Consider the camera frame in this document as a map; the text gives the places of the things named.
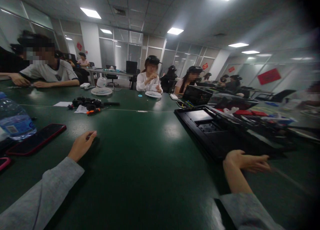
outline bottle cap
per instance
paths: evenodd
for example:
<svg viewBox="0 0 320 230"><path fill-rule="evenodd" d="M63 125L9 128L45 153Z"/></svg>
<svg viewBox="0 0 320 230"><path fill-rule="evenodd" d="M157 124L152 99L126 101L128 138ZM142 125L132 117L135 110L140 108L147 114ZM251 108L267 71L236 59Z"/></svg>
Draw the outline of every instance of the bottle cap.
<svg viewBox="0 0 320 230"><path fill-rule="evenodd" d="M0 99L4 99L6 96L6 94L4 92L0 92Z"/></svg>

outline red banner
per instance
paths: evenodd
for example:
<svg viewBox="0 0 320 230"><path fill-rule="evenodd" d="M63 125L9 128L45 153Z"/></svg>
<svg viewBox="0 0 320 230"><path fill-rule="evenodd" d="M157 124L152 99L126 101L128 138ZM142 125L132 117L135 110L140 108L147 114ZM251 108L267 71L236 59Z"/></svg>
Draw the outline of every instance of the red banner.
<svg viewBox="0 0 320 230"><path fill-rule="evenodd" d="M205 63L204 65L202 65L202 69L205 70L208 67L208 63Z"/></svg>
<svg viewBox="0 0 320 230"><path fill-rule="evenodd" d="M228 69L229 73L231 73L232 71L235 71L236 69L232 66L231 68Z"/></svg>
<svg viewBox="0 0 320 230"><path fill-rule="evenodd" d="M79 42L77 43L77 48L79 49L79 51L82 50L82 45Z"/></svg>
<svg viewBox="0 0 320 230"><path fill-rule="evenodd" d="M277 69L272 69L263 74L258 75L258 80L261 85L271 83L279 79L281 79L281 76Z"/></svg>

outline paper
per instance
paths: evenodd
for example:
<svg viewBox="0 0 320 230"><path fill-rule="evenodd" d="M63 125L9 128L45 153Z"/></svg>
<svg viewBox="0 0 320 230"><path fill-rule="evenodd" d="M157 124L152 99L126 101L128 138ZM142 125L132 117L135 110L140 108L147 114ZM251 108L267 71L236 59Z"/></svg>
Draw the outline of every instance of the paper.
<svg viewBox="0 0 320 230"><path fill-rule="evenodd" d="M72 102L59 102L59 103L55 104L54 106L68 107L68 105L72 105Z"/></svg>
<svg viewBox="0 0 320 230"><path fill-rule="evenodd" d="M87 107L83 107L82 105L79 105L77 110L75 111L76 114L86 114L87 113Z"/></svg>

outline white shirt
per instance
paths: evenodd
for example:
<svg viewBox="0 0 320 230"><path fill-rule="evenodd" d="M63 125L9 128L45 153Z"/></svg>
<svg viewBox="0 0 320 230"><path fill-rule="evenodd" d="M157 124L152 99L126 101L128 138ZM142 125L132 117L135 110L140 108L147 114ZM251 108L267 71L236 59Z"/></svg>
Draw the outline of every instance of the white shirt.
<svg viewBox="0 0 320 230"><path fill-rule="evenodd" d="M146 72L140 73L137 76L137 91L152 91L151 87L153 84L159 85L161 94L163 93L163 90L161 88L161 84L159 84L159 76L157 76L156 79L153 79L148 83L147 85L144 84L144 82L147 80Z"/></svg>
<svg viewBox="0 0 320 230"><path fill-rule="evenodd" d="M179 79L174 87L178 87L178 88L180 89L181 86L182 86L182 84L183 84L183 78L182 78L182 79ZM179 93L184 93L184 91L186 90L186 88L187 88L187 85L184 85L184 90L183 90L183 91L180 91L180 90L179 90Z"/></svg>
<svg viewBox="0 0 320 230"><path fill-rule="evenodd" d="M58 70L54 70L47 64L31 64L24 70L21 70L20 73L22 76L25 75L31 79L44 78L47 82L62 82L78 79L68 62L60 60L58 65Z"/></svg>

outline red phone case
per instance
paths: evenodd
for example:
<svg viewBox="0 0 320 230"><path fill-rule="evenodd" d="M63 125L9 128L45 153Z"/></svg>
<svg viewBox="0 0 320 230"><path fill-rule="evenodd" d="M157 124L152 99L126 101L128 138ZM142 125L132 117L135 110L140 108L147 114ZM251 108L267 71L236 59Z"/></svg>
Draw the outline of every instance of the red phone case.
<svg viewBox="0 0 320 230"><path fill-rule="evenodd" d="M54 134L52 134L48 139L46 139L46 140L43 141L41 144L39 144L38 146L36 146L36 147L35 147L34 149L32 149L30 152L28 152L28 153L15 153L15 152L10 152L10 151L11 151L12 149L14 149L16 146L19 146L19 145L23 144L24 141L27 140L27 138L26 138L26 139L23 140L22 142L14 145L12 148L8 149L8 150L6 151L6 154L8 154L8 155L29 155L29 154L32 154L33 152L35 152L35 151L37 151L38 149L40 149L43 145L45 145L45 144L47 144L48 142L50 142L50 141L51 141L55 136L57 136L59 133L61 133L62 131L64 131L64 130L67 129L67 126L64 125L64 124L55 124L55 125L61 125L62 128L59 129L58 131L56 131L56 132L55 132Z"/></svg>
<svg viewBox="0 0 320 230"><path fill-rule="evenodd" d="M11 159L8 157L1 157L0 159L6 160L2 165L0 165L0 171L1 171L2 169L4 169L6 166L9 165L9 163L11 162Z"/></svg>

